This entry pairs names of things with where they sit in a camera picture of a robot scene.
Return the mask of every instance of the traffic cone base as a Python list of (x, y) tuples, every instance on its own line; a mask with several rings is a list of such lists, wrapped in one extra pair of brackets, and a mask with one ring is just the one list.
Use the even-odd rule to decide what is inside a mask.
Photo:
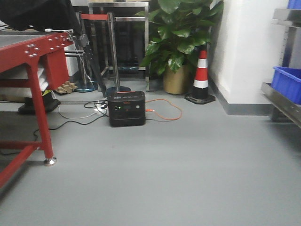
[(207, 98), (205, 99), (196, 99), (192, 96), (192, 94), (188, 94), (185, 96), (186, 100), (189, 100), (190, 102), (197, 104), (197, 105), (204, 105), (204, 104), (208, 104), (210, 102), (215, 101), (215, 97), (212, 95), (207, 95)]

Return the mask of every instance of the reflective stripe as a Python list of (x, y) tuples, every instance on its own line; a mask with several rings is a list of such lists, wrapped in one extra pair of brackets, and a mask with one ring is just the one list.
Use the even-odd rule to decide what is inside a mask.
[(193, 86), (197, 87), (197, 88), (201, 88), (201, 89), (207, 88), (208, 87), (208, 80), (206, 80), (206, 81), (194, 80)]
[(207, 59), (199, 59), (198, 68), (207, 68)]

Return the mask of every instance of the traffic cone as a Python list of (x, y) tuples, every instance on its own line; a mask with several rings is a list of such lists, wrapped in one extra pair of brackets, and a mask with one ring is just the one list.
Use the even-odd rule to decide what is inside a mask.
[(207, 51), (201, 50), (198, 58), (198, 68), (193, 82), (192, 93), (185, 96), (186, 100), (197, 105), (215, 101), (215, 97), (208, 94)]

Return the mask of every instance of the power strip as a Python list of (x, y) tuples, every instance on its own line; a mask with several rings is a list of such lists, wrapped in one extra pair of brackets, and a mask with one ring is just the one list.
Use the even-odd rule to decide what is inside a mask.
[(109, 115), (108, 105), (107, 104), (96, 104), (96, 108), (94, 109), (96, 114), (98, 115)]

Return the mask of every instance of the white cable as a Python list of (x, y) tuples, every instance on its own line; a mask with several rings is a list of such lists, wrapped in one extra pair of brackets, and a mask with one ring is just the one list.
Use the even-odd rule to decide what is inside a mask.
[[(51, 93), (52, 93), (52, 95), (54, 96), (54, 98), (56, 99), (56, 96), (55, 96), (54, 92), (51, 91)], [(70, 117), (64, 116), (64, 115), (61, 113), (61, 108), (60, 108), (60, 106), (58, 106), (58, 113), (59, 113), (60, 116), (62, 116), (62, 117), (65, 118), (65, 119), (86, 119), (86, 118), (89, 118), (89, 117), (91, 117), (92, 115), (95, 115), (95, 114), (96, 114), (96, 112), (94, 112), (94, 113), (92, 113), (92, 114), (90, 114), (90, 115), (87, 115), (87, 116), (78, 117), (78, 118), (70, 118)]]

